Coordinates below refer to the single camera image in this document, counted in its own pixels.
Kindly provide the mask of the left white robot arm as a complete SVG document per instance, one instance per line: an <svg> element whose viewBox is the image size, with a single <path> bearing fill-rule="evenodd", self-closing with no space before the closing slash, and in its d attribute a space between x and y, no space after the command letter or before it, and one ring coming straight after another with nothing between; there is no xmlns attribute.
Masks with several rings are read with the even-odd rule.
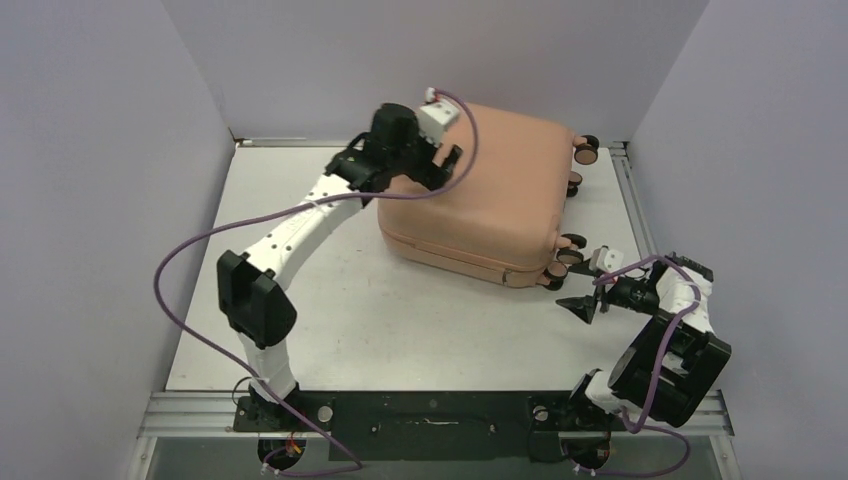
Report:
<svg viewBox="0 0 848 480"><path fill-rule="evenodd" d="M453 145L436 159L444 135L471 109L441 96L412 110L384 103L367 131L336 153L304 199L264 237L241 253L225 251L216 263L218 306L247 354L259 417L274 430L296 421L298 387L286 339L297 311L287 291L298 271L344 222L374 199L401 199L388 188L405 176L424 187L418 199L450 191L462 180L454 169L463 150Z"/></svg>

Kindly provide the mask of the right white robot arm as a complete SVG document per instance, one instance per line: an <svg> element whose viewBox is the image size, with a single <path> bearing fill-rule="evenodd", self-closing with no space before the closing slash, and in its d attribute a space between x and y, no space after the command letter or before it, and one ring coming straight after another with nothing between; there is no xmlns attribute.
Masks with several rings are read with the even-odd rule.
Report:
<svg viewBox="0 0 848 480"><path fill-rule="evenodd" d="M604 415L618 416L631 432L647 420L683 426L732 355L709 319L713 271L675 252L625 266L608 247L569 270L592 277L594 291L556 303L583 322L612 307L648 321L612 369L583 375L564 403L567 419L589 428Z"/></svg>

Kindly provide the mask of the pink suitcase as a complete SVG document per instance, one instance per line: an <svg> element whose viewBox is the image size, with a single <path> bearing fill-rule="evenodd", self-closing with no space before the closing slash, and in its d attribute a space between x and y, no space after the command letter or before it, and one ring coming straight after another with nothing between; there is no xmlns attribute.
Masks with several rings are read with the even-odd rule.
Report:
<svg viewBox="0 0 848 480"><path fill-rule="evenodd" d="M444 136L463 151L453 188L419 199L405 176L377 202L378 224L394 253L512 288L556 291L583 261L584 236L561 231L568 197L582 182L574 164L598 158L599 140L542 118L473 104Z"/></svg>

